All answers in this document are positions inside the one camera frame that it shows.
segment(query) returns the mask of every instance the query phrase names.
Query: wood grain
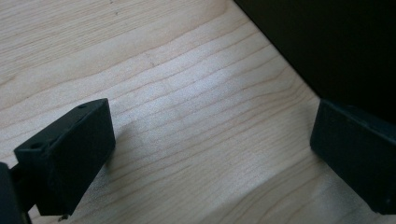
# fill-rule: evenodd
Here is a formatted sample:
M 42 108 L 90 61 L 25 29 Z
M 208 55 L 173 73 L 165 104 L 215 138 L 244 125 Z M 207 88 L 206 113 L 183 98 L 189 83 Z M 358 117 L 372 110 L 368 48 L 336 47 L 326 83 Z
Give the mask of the wood grain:
M 61 223 L 395 222 L 312 153 L 318 98 L 234 2 L 2 0 L 0 22 L 9 167 L 75 105 L 110 102 L 116 152 Z

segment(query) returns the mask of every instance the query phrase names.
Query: screw hole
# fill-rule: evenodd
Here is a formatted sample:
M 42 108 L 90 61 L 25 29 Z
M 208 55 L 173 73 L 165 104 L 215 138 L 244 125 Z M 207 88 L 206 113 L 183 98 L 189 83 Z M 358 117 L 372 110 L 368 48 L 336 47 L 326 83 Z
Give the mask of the screw hole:
M 38 148 L 38 147 L 42 147 L 43 145 L 44 145 L 43 143 L 34 143 L 30 145 L 30 148 Z

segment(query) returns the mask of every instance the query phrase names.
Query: wooden table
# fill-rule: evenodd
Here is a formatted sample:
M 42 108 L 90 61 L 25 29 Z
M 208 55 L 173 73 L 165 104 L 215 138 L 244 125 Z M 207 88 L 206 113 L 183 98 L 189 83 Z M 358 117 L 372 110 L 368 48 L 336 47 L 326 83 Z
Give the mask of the wooden table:
M 233 1 L 1 0 L 0 52 L 9 167 L 109 99 L 116 152 L 62 223 L 396 222 L 312 153 L 318 98 Z

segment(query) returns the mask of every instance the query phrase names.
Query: wooden surface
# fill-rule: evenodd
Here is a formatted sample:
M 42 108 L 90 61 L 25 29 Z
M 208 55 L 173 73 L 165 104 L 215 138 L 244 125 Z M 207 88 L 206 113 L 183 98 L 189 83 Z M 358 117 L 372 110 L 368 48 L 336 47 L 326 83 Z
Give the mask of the wooden surface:
M 116 152 L 61 223 L 396 221 L 312 153 L 318 98 L 232 1 L 1 0 L 0 95 L 9 167 L 69 109 L 109 99 Z

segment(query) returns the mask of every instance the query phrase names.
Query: black object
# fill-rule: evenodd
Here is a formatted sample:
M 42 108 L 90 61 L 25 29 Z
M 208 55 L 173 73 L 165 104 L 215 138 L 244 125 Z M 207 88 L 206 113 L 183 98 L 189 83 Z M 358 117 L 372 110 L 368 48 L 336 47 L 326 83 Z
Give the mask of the black object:
M 396 1 L 235 2 L 319 97 L 396 124 Z
M 0 163 L 0 223 L 30 223 L 34 204 L 42 216 L 72 215 L 115 143 L 107 99 L 51 123 L 14 150 L 10 171 Z
M 395 125 L 322 100 L 311 147 L 373 211 L 396 214 Z

